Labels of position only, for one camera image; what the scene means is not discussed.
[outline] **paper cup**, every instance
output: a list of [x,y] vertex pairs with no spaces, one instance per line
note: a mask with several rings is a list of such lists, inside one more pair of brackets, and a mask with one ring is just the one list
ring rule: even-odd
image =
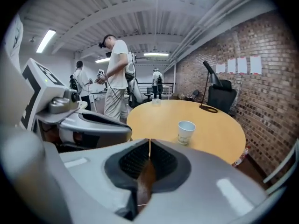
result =
[[196,129],[196,125],[190,121],[180,121],[178,123],[178,142],[187,145]]

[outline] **man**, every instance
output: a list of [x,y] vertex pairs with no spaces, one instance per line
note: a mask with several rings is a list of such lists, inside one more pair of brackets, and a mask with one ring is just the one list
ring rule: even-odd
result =
[[154,99],[157,99],[157,92],[159,92],[159,99],[162,99],[162,92],[163,92],[163,76],[159,72],[158,68],[154,69],[154,74],[153,74],[153,92],[154,92]]
[[82,61],[77,61],[76,67],[77,67],[77,69],[76,69],[75,73],[73,74],[73,78],[76,81],[78,93],[79,93],[82,101],[87,102],[87,107],[85,109],[91,110],[88,86],[90,84],[92,84],[93,82],[91,81],[91,79],[87,78],[86,72],[83,69]]
[[125,67],[128,64],[128,47],[123,40],[117,40],[114,35],[106,35],[99,46],[111,50],[107,73],[98,79],[99,84],[107,81],[108,90],[105,97],[104,114],[120,120],[128,115],[124,94],[128,86],[125,77]]

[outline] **lamp base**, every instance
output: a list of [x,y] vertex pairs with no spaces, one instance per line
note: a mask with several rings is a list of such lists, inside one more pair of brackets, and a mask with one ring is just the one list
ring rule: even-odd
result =
[[218,110],[209,106],[205,106],[205,105],[200,105],[199,106],[200,109],[208,111],[210,113],[218,113]]

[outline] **brick wall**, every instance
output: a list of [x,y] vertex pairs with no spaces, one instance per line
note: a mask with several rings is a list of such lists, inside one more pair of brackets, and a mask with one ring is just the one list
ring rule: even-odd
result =
[[[262,57],[262,75],[250,75],[250,55]],[[299,53],[289,28],[277,11],[248,20],[210,40],[177,64],[177,92],[203,92],[207,60],[217,63],[247,57],[248,74],[221,74],[237,90],[232,109],[241,124],[250,155],[271,173],[299,134]],[[167,79],[170,72],[164,75]]]

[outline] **khaki pants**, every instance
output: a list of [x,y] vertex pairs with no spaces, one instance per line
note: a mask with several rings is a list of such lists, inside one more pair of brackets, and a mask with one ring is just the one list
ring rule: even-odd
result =
[[112,91],[112,88],[109,87],[105,97],[104,115],[118,121],[120,121],[120,117],[126,118],[128,116],[125,100],[123,99],[124,94],[125,89],[113,89]]

